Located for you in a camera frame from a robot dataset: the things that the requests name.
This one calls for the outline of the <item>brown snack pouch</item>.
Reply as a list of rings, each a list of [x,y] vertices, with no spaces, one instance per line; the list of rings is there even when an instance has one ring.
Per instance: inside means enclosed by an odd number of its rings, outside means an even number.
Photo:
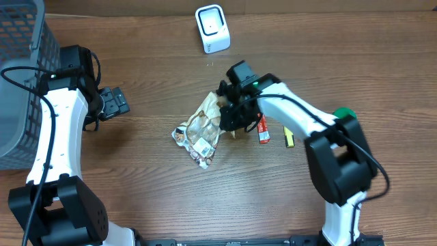
[[[196,112],[171,133],[176,144],[185,148],[190,157],[203,169],[212,164],[219,138],[225,133],[219,126],[223,103],[221,97],[210,92]]]

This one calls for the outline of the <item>yellow highlighter pen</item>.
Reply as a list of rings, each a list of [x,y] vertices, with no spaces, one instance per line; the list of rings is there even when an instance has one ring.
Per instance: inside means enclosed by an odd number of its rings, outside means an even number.
[[[295,146],[293,132],[291,132],[291,130],[285,126],[283,127],[283,131],[284,131],[284,138],[285,138],[285,146],[287,148],[293,148]]]

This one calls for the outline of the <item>green lid jar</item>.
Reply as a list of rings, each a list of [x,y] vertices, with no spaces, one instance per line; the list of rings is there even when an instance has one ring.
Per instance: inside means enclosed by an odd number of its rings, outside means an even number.
[[[349,116],[357,119],[356,113],[348,107],[340,107],[333,112],[333,115],[339,119],[347,118]]]

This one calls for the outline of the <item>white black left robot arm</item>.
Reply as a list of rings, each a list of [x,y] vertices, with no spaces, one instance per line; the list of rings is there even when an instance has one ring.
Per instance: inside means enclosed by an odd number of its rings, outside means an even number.
[[[36,158],[25,186],[10,190],[8,206],[27,245],[129,245],[137,231],[111,222],[81,175],[82,133],[130,110],[120,88],[100,88],[95,53],[74,45],[60,49],[61,67],[42,70],[32,92],[42,101]]]

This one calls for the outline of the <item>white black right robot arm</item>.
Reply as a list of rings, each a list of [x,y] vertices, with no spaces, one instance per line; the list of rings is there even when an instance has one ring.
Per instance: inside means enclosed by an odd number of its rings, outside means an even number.
[[[240,61],[226,73],[217,94],[224,97],[220,128],[224,131],[253,129],[266,116],[280,122],[305,145],[313,186],[325,201],[325,222],[317,236],[292,237],[297,245],[380,245],[378,236],[358,229],[361,204],[378,173],[358,120],[337,117],[316,109],[299,98],[273,74],[257,76]]]

